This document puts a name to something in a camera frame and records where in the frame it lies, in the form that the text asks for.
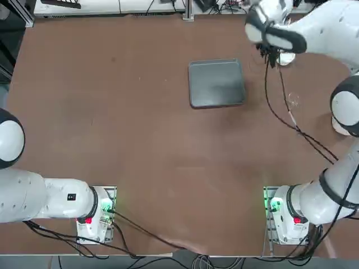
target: tabletop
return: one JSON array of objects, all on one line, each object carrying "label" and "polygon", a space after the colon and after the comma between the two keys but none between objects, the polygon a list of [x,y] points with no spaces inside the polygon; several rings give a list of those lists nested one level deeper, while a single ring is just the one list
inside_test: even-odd
[{"label": "tabletop", "polygon": [[[17,168],[43,177],[117,186],[117,210],[153,233],[194,252],[259,256],[265,232],[263,186],[316,180],[328,164],[271,113],[264,60],[244,33],[243,16],[179,15],[67,18],[27,29],[8,97],[24,125]],[[246,102],[193,109],[191,61],[237,58]],[[350,138],[331,127],[329,98],[348,76],[323,55],[297,55],[283,68],[298,125],[338,156]],[[289,121],[279,72],[269,70],[269,98]],[[76,234],[73,220],[42,225]],[[119,222],[135,253],[174,249]],[[358,258],[355,223],[338,222],[318,256]],[[0,253],[74,253],[24,224],[1,224]],[[114,245],[121,245],[115,234]],[[101,254],[120,254],[95,247]],[[288,248],[276,247],[276,254]]]}]

